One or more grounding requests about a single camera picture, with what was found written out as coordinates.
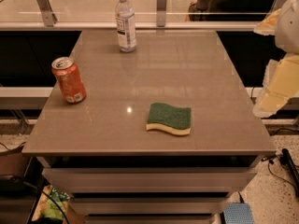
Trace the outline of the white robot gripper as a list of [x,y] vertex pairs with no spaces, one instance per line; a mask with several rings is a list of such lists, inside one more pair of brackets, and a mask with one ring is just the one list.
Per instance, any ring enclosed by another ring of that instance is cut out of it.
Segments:
[[274,35],[276,46],[288,52],[281,60],[270,60],[263,77],[253,114],[275,115],[299,92],[299,0],[286,0],[282,8],[268,14],[253,29],[258,35]]

